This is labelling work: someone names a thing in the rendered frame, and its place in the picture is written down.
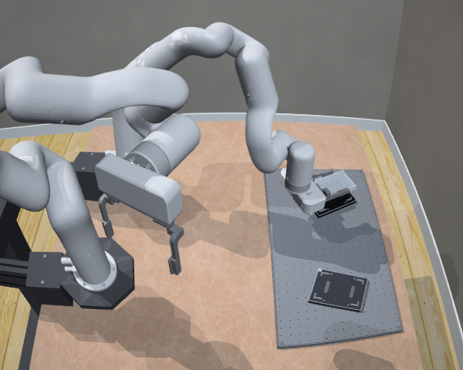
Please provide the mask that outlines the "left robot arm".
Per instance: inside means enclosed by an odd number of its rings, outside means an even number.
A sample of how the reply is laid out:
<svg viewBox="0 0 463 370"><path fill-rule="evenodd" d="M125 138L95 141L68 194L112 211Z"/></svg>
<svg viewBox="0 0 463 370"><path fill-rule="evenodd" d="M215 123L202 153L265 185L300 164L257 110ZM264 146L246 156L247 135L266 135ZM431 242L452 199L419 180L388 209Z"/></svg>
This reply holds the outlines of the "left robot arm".
<svg viewBox="0 0 463 370"><path fill-rule="evenodd" d="M206 29L178 29L142 53L125 69L136 66L169 70L192 55L214 59L227 53L234 57L247 103L245 141L253 164L263 173L273 173L286 159L286 188L293 193L309 190L315 150L285 131L272 131L279 97L269 68L269 51L262 43L229 24L216 22ZM123 158L144 138L129 126L124 108L113 111L112 118L116 152L106 150L105 155Z"/></svg>

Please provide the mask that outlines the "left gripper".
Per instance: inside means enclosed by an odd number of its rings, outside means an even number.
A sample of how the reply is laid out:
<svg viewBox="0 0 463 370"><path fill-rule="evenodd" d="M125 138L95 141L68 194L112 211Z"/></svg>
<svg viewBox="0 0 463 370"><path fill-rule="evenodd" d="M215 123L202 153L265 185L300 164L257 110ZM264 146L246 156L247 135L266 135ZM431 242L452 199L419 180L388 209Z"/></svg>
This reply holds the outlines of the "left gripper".
<svg viewBox="0 0 463 370"><path fill-rule="evenodd" d="M314 183L314 179L316 177L325 177L330 174L333 174L333 172L334 170L332 168L318 173L313 172L310 188L305 193L293 193L292 191L286 188L286 168L283 168L281 170L280 183L285 187L285 189L288 191L288 193L294 199L294 201L298 204L298 206L304 214L312 214L319 210L322 210L325 206L326 200L330 200L335 197L341 197L350 192L350 189L346 187L342 190L338 190L337 193L331 194L327 187L322 189L318 183Z"/></svg>

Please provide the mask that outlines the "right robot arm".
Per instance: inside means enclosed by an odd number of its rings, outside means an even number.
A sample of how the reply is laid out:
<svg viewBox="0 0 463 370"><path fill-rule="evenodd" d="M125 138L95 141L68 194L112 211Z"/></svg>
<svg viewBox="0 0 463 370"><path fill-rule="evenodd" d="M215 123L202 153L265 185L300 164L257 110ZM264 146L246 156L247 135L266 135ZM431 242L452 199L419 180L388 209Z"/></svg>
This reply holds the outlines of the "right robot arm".
<svg viewBox="0 0 463 370"><path fill-rule="evenodd" d="M166 177L200 142L197 123L174 114L188 96L184 79L163 69L63 76L44 74L42 63L32 56L0 69L0 113L7 109L20 123L83 125L126 107L126 121L144 138L132 151L148 156ZM103 249L68 160L30 140L15 144L9 153L0 150L0 198L32 212L46 208L69 255L61 262L72 265L65 271L72 271L81 287L103 291L113 284L117 265Z"/></svg>

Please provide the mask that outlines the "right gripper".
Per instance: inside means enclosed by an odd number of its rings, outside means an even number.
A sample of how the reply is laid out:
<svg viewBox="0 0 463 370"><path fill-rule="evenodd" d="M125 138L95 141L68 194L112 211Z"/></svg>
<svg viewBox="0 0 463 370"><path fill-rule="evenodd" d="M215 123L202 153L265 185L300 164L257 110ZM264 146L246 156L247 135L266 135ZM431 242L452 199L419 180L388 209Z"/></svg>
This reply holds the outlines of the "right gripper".
<svg viewBox="0 0 463 370"><path fill-rule="evenodd" d="M136 165L141 163L146 168ZM184 228L174 224L183 210L181 187L177 181L159 174L154 162L145 154L132 151L126 159L108 153L95 167L96 181L103 195L99 199L102 225L110 239L113 227L109 220L106 203L123 203L167 228L171 236L172 255L168 259L171 274L179 275L181 262L178 241Z"/></svg>

